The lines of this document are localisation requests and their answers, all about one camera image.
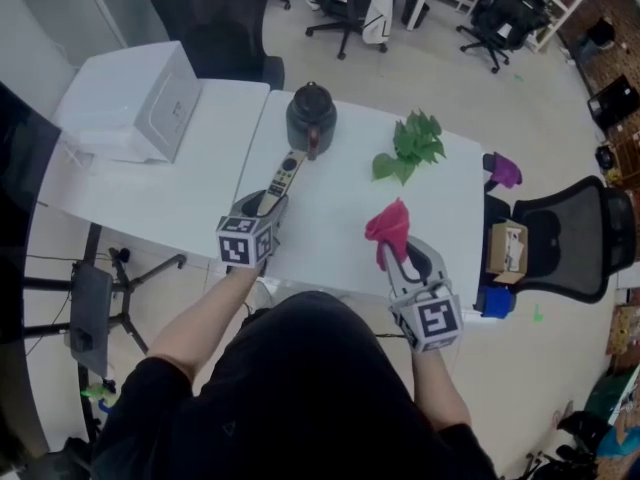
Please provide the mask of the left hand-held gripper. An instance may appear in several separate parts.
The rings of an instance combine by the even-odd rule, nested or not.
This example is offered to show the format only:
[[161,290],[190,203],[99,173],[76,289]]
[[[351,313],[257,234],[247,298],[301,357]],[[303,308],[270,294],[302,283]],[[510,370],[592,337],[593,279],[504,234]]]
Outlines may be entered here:
[[277,234],[288,208],[289,196],[280,197],[267,215],[257,216],[264,195],[265,191],[259,190],[245,196],[233,204],[230,215],[221,218],[216,238],[219,257],[225,265],[255,268],[279,246]]

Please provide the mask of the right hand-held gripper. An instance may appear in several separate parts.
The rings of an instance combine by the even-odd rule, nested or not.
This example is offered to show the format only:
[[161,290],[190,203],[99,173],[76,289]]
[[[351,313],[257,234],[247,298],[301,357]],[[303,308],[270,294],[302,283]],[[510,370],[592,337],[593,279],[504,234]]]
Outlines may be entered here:
[[383,260],[395,296],[389,310],[401,329],[411,351],[424,353],[451,345],[463,330],[459,297],[444,259],[439,252],[413,235],[408,236],[406,252],[418,278],[426,286],[417,289],[391,244],[382,244]]

